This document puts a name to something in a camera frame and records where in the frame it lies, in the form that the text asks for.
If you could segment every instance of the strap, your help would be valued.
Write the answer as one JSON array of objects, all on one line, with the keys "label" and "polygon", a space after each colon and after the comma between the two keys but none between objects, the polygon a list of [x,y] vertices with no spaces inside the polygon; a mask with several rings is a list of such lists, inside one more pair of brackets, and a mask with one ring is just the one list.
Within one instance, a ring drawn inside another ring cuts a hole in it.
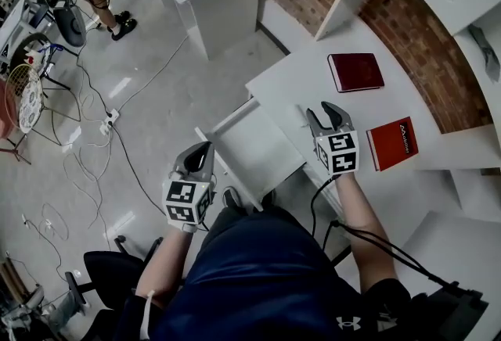
[{"label": "strap", "polygon": [[148,335],[148,327],[150,325],[151,300],[153,299],[154,294],[155,291],[153,290],[148,293],[148,300],[144,306],[144,315],[142,316],[141,330],[139,332],[139,339],[141,341],[150,339],[150,336]]}]

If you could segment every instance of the under armour logo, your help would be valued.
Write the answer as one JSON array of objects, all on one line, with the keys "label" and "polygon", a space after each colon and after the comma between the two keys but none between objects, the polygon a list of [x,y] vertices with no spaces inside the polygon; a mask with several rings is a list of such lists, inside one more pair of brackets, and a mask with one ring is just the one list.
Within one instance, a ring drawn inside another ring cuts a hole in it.
[{"label": "under armour logo", "polygon": [[344,328],[352,327],[354,332],[362,328],[362,326],[359,325],[361,320],[361,318],[356,318],[355,316],[353,317],[353,321],[343,321],[343,318],[337,318],[337,322],[341,329],[344,330]]}]

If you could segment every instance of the black and white marker cube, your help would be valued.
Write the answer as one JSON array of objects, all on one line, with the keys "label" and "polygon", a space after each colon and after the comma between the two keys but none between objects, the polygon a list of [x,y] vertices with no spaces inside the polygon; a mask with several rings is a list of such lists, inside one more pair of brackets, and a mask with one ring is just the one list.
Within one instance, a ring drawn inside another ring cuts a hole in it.
[{"label": "black and white marker cube", "polygon": [[316,150],[329,175],[350,173],[359,169],[359,137],[357,131],[318,137]]},{"label": "black and white marker cube", "polygon": [[210,183],[166,180],[162,198],[165,213],[171,221],[197,225],[211,205]]}]

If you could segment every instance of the electrical outlet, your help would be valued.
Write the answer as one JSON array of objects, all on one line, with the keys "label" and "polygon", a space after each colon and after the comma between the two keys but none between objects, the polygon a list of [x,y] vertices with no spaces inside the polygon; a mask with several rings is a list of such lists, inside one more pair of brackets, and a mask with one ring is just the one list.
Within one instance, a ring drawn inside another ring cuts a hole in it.
[{"label": "electrical outlet", "polygon": [[111,113],[108,113],[108,118],[106,119],[106,122],[108,125],[113,125],[115,124],[115,121],[117,121],[118,117],[120,114],[118,114],[116,109],[111,110]]},{"label": "electrical outlet", "polygon": [[113,109],[110,113],[107,113],[106,119],[104,119],[104,121],[101,123],[101,127],[99,128],[101,134],[107,136],[110,133],[111,126],[115,124],[115,121],[117,121],[118,117],[120,117],[120,114],[116,109]]}]

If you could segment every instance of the wall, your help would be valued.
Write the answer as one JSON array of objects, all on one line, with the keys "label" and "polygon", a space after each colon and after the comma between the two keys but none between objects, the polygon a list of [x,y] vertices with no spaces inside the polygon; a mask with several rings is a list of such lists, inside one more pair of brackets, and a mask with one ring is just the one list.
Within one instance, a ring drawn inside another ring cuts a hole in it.
[{"label": "wall", "polygon": [[[334,0],[275,0],[311,34]],[[367,0],[360,16],[410,76],[442,133],[492,122],[477,80],[423,0]]]}]

